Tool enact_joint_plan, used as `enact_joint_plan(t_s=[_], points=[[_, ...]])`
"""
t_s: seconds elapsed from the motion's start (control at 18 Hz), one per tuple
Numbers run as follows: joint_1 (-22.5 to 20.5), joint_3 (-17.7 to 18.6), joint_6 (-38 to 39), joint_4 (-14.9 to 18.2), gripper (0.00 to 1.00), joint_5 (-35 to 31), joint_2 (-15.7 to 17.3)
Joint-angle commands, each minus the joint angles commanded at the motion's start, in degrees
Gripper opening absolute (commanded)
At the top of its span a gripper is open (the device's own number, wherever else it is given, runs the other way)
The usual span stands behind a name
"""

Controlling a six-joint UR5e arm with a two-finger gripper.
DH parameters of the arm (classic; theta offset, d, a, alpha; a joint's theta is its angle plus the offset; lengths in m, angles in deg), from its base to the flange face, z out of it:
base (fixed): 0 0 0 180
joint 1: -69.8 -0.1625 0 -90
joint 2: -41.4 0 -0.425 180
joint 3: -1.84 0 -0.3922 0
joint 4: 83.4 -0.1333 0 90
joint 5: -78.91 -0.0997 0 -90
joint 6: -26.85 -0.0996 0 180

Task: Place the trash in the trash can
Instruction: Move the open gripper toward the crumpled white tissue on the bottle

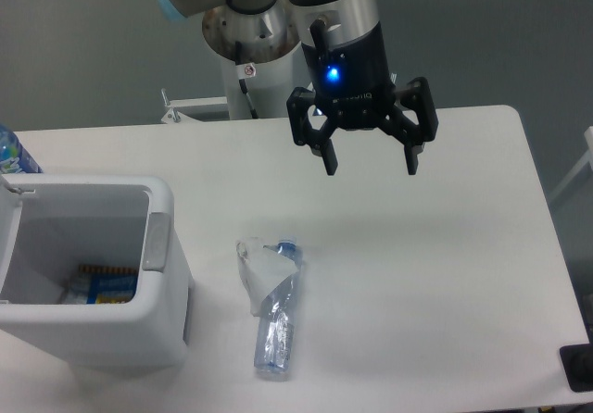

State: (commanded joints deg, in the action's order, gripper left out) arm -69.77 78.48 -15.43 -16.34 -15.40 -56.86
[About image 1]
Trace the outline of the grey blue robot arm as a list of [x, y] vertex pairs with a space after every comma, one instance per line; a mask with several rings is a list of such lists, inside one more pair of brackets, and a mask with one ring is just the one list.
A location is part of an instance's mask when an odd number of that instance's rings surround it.
[[338, 161], [337, 130], [379, 129], [398, 140], [407, 170], [435, 139], [438, 119], [423, 77], [398, 88], [376, 0], [158, 0], [170, 19], [201, 15], [209, 47], [233, 64], [231, 113], [264, 119], [285, 108], [293, 140]]

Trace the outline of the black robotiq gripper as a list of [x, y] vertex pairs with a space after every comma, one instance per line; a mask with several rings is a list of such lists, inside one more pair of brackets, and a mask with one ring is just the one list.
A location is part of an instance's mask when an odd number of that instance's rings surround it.
[[[303, 51], [315, 92], [296, 87], [286, 101], [294, 143], [308, 145], [322, 159], [327, 175], [333, 176], [338, 167], [331, 140], [334, 131], [377, 127], [403, 145], [407, 171], [415, 175], [418, 155], [438, 129], [428, 80], [417, 77], [402, 89], [391, 83], [380, 24], [338, 45], [330, 44], [326, 23], [314, 22], [309, 29], [312, 44], [304, 45]], [[326, 117], [319, 129], [309, 120], [313, 106]]]

